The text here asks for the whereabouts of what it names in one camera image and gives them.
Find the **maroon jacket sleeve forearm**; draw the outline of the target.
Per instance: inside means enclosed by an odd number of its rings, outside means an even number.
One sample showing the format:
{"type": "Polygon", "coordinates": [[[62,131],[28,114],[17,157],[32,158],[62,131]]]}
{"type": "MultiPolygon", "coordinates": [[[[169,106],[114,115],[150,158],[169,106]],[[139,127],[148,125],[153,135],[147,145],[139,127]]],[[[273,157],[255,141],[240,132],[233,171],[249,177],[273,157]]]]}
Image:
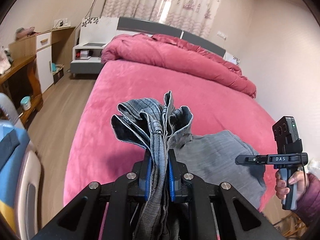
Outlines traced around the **maroon jacket sleeve forearm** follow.
{"type": "Polygon", "coordinates": [[[320,213],[319,179],[311,173],[308,173],[308,179],[306,192],[297,201],[294,211],[307,227],[319,219],[320,213]]]}

